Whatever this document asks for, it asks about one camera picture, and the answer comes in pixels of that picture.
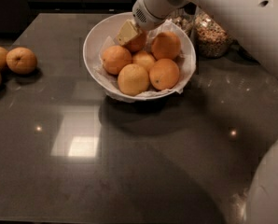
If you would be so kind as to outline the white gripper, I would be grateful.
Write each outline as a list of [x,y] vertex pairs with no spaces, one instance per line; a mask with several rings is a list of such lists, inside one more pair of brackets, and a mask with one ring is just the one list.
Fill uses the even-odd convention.
[[164,23],[165,0],[137,0],[132,7],[134,20],[126,20],[118,30],[116,40],[124,46],[138,37],[142,30],[150,31]]

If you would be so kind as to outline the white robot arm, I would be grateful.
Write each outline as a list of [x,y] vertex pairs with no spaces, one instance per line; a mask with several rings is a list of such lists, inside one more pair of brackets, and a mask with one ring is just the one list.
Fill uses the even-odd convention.
[[[278,0],[137,0],[132,19],[118,32],[118,42],[126,45],[144,30],[159,27],[170,13],[189,2],[212,17],[278,78]],[[278,140],[256,170],[243,224],[278,224]]]

